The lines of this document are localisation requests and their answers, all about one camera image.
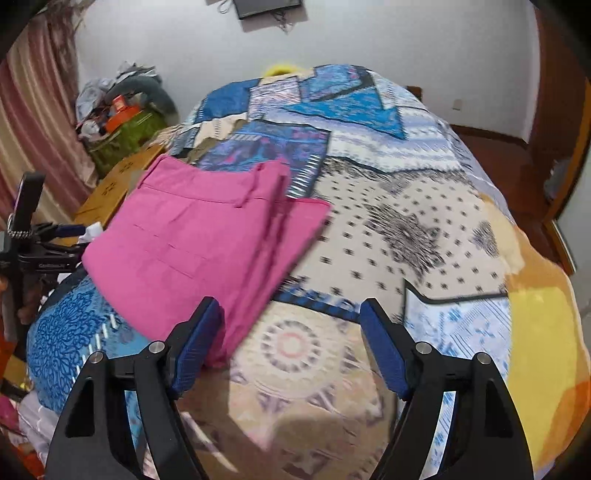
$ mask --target curtain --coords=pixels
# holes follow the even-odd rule
[[[78,141],[72,10],[37,15],[0,64],[0,228],[25,171],[46,174],[37,221],[69,222],[96,184]]]

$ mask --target wall-mounted monitor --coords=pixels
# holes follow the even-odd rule
[[[253,15],[301,7],[302,0],[234,0],[240,20]]]

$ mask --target red floor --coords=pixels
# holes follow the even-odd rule
[[[544,257],[560,263],[558,254],[542,227],[548,210],[543,183],[527,150],[519,145],[489,138],[461,135],[485,172],[501,191],[509,210],[530,239],[531,245]]]

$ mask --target metal screw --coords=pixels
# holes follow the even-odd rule
[[[104,358],[104,354],[103,352],[95,352],[93,353],[90,357],[88,357],[88,361],[91,364],[97,364],[98,362],[100,362],[103,358]]]
[[[160,353],[162,350],[164,350],[164,342],[152,342],[148,347],[148,350],[150,350],[152,353]]]
[[[480,352],[476,355],[476,360],[478,360],[482,365],[488,365],[492,362],[492,358],[488,353]]]
[[[415,348],[418,353],[422,353],[423,355],[427,355],[433,351],[433,347],[427,342],[419,342],[416,344]]]

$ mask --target folded pink garment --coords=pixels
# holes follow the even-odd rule
[[[223,365],[330,209],[285,197],[289,183],[290,169],[278,161],[227,173],[161,155],[88,246],[84,266],[113,308],[154,340],[214,297],[225,324],[206,363]]]

